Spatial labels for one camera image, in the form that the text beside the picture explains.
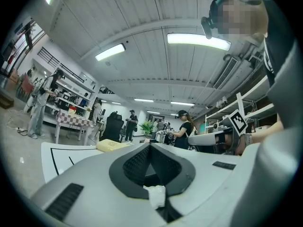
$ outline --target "ceiling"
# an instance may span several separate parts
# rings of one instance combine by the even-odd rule
[[[192,115],[205,112],[230,90],[213,85],[225,54],[239,55],[247,41],[229,37],[228,52],[199,45],[168,44],[168,33],[203,35],[202,16],[212,0],[33,0],[29,13],[39,26],[99,83],[147,110],[176,113],[195,103]],[[102,61],[95,56],[123,43],[126,51]]]

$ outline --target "black rubber pad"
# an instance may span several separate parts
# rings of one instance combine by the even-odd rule
[[[62,221],[70,211],[83,188],[83,186],[80,186],[78,184],[69,184],[51,203],[45,212],[57,220]]]
[[[228,170],[233,170],[235,168],[235,164],[229,164],[221,161],[216,161],[213,163],[213,166],[221,167]]]

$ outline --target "floor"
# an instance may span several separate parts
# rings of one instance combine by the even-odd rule
[[[28,136],[21,136],[15,130],[16,127],[27,128],[29,115],[22,114],[25,103],[15,98],[15,106],[9,110],[0,108],[0,143],[1,160],[7,168],[17,190],[27,197],[31,197],[45,180],[41,162],[41,143],[55,143],[55,126],[43,124],[45,137],[32,139]],[[96,131],[89,136],[88,145],[96,145],[98,135],[94,138]],[[84,136],[78,141],[78,132],[68,131],[65,128],[60,130],[59,144],[83,145]],[[139,143],[144,137],[134,137],[133,143]]]

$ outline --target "checkered tablecloth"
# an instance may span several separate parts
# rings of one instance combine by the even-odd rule
[[[56,115],[56,121],[58,124],[67,123],[67,124],[76,125],[76,126],[92,125],[92,121],[85,119],[84,117],[81,117],[76,114],[69,114],[67,111],[62,110],[62,109]]]

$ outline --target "green plant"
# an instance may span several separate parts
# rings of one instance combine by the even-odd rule
[[[145,132],[146,136],[148,137],[149,134],[151,134],[152,129],[153,129],[153,124],[150,121],[145,121],[142,124],[139,124],[141,129]]]

